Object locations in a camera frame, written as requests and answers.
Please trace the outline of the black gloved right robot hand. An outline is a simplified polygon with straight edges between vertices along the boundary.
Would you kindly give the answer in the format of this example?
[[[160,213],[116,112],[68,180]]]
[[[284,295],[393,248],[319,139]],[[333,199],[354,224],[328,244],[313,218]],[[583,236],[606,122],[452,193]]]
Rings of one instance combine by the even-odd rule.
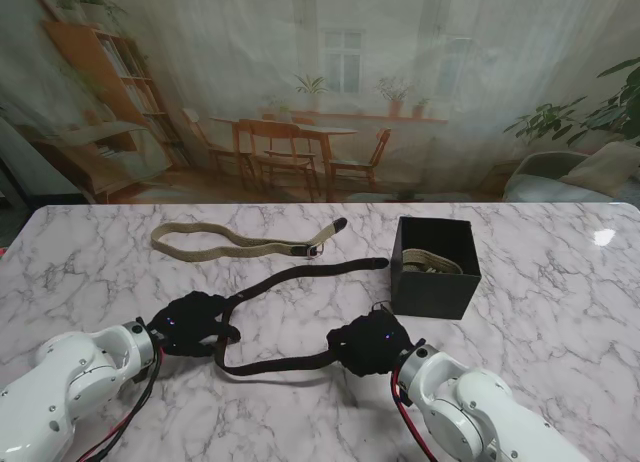
[[[327,334],[329,351],[358,377],[385,375],[416,345],[400,321],[385,310],[372,310]]]

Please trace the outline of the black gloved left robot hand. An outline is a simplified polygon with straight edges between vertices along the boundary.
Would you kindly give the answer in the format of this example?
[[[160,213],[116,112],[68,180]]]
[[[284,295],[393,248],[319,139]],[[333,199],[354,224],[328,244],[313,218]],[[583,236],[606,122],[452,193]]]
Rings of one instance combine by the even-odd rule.
[[[211,343],[203,343],[204,339],[212,336],[232,342],[241,339],[237,328],[217,320],[231,306],[222,296],[192,291],[161,309],[147,324],[147,329],[168,355],[210,357],[215,349]]]

